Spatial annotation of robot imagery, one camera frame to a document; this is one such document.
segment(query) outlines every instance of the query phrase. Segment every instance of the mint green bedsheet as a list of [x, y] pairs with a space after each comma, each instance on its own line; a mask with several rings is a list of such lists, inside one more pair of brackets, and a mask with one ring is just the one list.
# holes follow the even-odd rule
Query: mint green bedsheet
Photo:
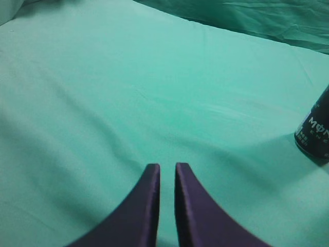
[[174, 166], [273, 246], [327, 246], [329, 169], [293, 132], [329, 56], [131, 0], [40, 1], [0, 27], [1, 246], [63, 246], [161, 164], [159, 247], [177, 246]]

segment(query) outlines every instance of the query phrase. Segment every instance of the purple object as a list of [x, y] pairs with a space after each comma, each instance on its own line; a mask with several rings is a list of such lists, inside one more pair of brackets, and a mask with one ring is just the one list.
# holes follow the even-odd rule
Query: purple object
[[154, 247], [159, 221], [160, 166], [149, 164], [124, 201], [69, 247]]
[[176, 164], [175, 217], [180, 247], [269, 247], [216, 204], [187, 163]]

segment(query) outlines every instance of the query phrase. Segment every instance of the energy drink can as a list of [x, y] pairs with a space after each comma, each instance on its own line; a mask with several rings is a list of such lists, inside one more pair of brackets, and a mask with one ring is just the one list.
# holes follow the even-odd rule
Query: energy drink can
[[329, 160], [329, 86], [299, 125], [295, 140], [306, 154]]

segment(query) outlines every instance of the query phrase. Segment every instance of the white lettering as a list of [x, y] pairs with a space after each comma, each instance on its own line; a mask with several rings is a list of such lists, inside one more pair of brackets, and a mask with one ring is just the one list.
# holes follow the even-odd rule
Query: white lettering
[[313, 117], [311, 117], [308, 122], [310, 122], [313, 125], [312, 128], [314, 128], [318, 124], [318, 122], [313, 121]]

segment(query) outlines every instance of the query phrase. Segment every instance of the green blanket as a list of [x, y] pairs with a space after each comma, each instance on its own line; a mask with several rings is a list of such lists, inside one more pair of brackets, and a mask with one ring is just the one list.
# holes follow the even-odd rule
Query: green blanket
[[0, 27], [1, 246], [63, 246], [161, 164], [159, 247], [177, 246], [174, 166], [274, 246], [326, 246], [329, 175], [293, 132], [329, 56], [131, 0], [40, 1]]
[[329, 54], [327, 0], [135, 0], [236, 32]]

